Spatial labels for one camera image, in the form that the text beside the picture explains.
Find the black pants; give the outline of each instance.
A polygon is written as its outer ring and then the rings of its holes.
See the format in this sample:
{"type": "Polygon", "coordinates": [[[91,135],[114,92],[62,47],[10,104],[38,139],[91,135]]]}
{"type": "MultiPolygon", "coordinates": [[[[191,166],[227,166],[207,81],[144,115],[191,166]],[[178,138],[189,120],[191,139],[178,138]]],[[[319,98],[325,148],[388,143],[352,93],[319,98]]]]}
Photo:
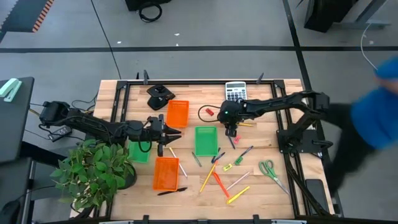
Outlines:
{"type": "Polygon", "coordinates": [[[336,157],[325,169],[332,195],[341,187],[346,174],[357,171],[365,158],[376,152],[356,131],[350,111],[349,104],[330,104],[326,112],[325,121],[341,128],[336,157]]]}

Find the concrete floor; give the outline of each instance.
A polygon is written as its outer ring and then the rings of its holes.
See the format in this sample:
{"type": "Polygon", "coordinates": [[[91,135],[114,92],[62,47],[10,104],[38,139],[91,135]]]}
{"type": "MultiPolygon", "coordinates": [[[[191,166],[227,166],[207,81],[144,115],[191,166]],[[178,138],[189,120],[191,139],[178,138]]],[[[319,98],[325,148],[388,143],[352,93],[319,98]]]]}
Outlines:
{"type": "MultiPolygon", "coordinates": [[[[0,2],[0,21],[15,1],[0,2]]],[[[296,8],[298,2],[289,0],[301,46],[359,46],[362,30],[332,28],[322,34],[304,29],[307,2],[296,8]]],[[[368,2],[361,0],[346,19],[353,20],[368,2]]],[[[135,12],[129,12],[124,0],[94,0],[94,3],[113,47],[293,46],[280,0],[173,0],[162,6],[162,18],[150,24],[143,23],[135,12]]],[[[364,45],[371,41],[372,46],[398,45],[397,9],[398,1],[391,0],[374,16],[388,19],[393,25],[384,30],[370,30],[364,45]]],[[[8,32],[0,43],[0,49],[75,47],[108,47],[90,0],[56,0],[37,33],[8,32]]],[[[397,53],[383,51],[367,55],[379,64],[397,53]]],[[[333,102],[351,102],[376,87],[373,71],[361,52],[304,52],[303,56],[312,88],[324,91],[333,102]]],[[[143,69],[151,78],[257,78],[262,72],[264,78],[302,78],[294,51],[116,52],[115,58],[123,79],[135,78],[143,69]]],[[[2,80],[35,77],[33,103],[90,100],[100,80],[118,79],[112,56],[106,51],[1,53],[0,68],[2,80]]],[[[37,117],[30,114],[26,129],[45,136],[38,124],[37,117]]],[[[328,124],[323,127],[326,139],[336,142],[339,130],[328,124]]],[[[74,135],[83,136],[77,131],[74,135]]],[[[73,139],[51,143],[30,133],[25,133],[24,140],[50,150],[76,143],[73,139]]],[[[395,190],[398,174],[393,167],[397,157],[397,150],[384,151],[346,181],[340,190],[346,217],[398,220],[395,190]]],[[[69,205],[48,198],[36,201],[34,219],[65,220],[69,212],[69,205]]]]}

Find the green plastic tray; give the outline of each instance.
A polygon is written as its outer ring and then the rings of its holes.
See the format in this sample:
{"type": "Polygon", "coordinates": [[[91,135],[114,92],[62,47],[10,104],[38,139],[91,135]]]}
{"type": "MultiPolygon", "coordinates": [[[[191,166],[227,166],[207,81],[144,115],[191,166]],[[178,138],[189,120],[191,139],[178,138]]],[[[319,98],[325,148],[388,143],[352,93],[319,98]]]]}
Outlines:
{"type": "MultiPolygon", "coordinates": [[[[141,148],[143,150],[147,150],[149,147],[149,142],[141,142],[141,148]]],[[[142,152],[139,149],[138,142],[130,142],[129,143],[129,157],[128,159],[132,160],[133,162],[140,162],[140,163],[148,163],[149,160],[149,152],[142,152]]]]}
{"type": "Polygon", "coordinates": [[[217,127],[198,126],[195,127],[195,155],[217,156],[217,127]]]}

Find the blue shirt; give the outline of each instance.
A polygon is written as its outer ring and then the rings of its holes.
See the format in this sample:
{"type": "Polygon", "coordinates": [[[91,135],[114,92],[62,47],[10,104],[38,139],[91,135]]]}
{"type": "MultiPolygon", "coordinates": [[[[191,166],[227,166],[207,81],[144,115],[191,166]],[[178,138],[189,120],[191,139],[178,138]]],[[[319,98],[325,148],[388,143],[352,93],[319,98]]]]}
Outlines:
{"type": "MultiPolygon", "coordinates": [[[[398,79],[398,58],[381,65],[376,75],[381,79],[398,79]]],[[[369,145],[384,149],[398,140],[398,95],[379,87],[353,103],[351,118],[369,145]]]]}

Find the scissors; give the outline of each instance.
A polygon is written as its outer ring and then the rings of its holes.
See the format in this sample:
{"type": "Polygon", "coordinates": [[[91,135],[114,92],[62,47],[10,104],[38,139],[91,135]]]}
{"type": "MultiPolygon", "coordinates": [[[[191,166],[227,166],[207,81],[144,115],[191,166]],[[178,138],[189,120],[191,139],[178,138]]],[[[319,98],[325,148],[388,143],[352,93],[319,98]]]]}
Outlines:
{"type": "Polygon", "coordinates": [[[268,159],[268,160],[266,160],[266,161],[261,161],[261,162],[259,163],[259,167],[260,167],[261,172],[262,172],[264,175],[269,176],[272,180],[274,180],[274,181],[279,185],[279,187],[282,188],[282,190],[283,190],[284,192],[286,192],[288,195],[290,195],[290,194],[289,194],[289,191],[286,189],[285,186],[283,186],[282,182],[281,182],[281,181],[278,179],[278,177],[275,175],[275,171],[274,171],[274,162],[273,162],[272,160],[268,159]]]}

